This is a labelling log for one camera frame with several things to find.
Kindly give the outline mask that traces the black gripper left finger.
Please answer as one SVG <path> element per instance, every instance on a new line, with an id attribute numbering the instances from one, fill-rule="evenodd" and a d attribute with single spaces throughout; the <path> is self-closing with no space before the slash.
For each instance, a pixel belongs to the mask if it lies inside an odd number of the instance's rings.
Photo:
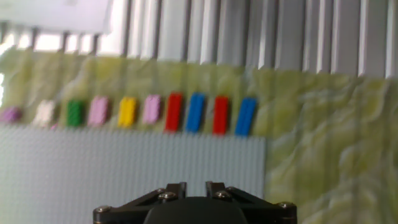
<path id="1" fill-rule="evenodd" d="M 112 207 L 102 205 L 93 210 L 93 223 L 144 223 L 144 220 L 154 207 L 185 199 L 187 183 L 167 184 L 166 188 L 155 189 L 125 205 Z"/>

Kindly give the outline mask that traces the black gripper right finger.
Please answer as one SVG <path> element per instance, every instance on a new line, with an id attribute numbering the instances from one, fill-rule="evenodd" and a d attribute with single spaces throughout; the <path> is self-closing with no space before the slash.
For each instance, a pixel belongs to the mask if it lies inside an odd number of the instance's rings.
<path id="1" fill-rule="evenodd" d="M 206 182 L 206 196 L 238 207 L 248 223 L 297 224 L 297 206 L 292 202 L 270 203 L 223 182 Z"/>

